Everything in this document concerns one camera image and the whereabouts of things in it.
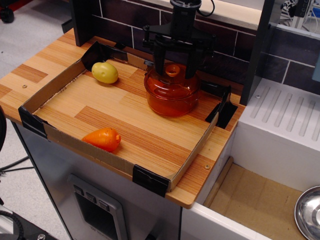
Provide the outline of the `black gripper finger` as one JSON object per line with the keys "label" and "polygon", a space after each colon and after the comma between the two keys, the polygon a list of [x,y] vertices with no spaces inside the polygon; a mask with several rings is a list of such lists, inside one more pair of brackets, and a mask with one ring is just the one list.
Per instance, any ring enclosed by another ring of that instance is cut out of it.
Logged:
{"label": "black gripper finger", "polygon": [[188,53],[186,69],[185,69],[185,79],[191,79],[198,69],[199,65],[199,51],[195,48]]}
{"label": "black gripper finger", "polygon": [[163,74],[165,55],[166,50],[162,46],[155,45],[153,47],[154,68],[159,75]]}

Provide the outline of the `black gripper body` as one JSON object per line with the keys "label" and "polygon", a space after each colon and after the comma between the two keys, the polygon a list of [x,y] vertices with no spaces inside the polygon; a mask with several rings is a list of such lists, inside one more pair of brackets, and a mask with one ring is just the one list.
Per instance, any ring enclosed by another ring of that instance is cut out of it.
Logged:
{"label": "black gripper body", "polygon": [[155,51],[191,53],[200,50],[210,53],[214,50],[216,36],[194,26],[196,14],[209,17],[213,14],[202,13],[199,4],[174,4],[171,22],[162,25],[145,25],[142,46]]}

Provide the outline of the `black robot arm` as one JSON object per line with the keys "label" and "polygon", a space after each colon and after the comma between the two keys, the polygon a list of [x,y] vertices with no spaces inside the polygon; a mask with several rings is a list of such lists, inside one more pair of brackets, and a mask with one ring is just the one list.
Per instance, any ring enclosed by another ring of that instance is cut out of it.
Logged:
{"label": "black robot arm", "polygon": [[162,75],[166,52],[187,54],[185,78],[190,79],[198,70],[205,56],[214,51],[216,36],[194,27],[196,13],[209,17],[212,13],[200,11],[200,0],[171,0],[171,22],[162,25],[145,25],[142,45],[153,53],[155,71]]}

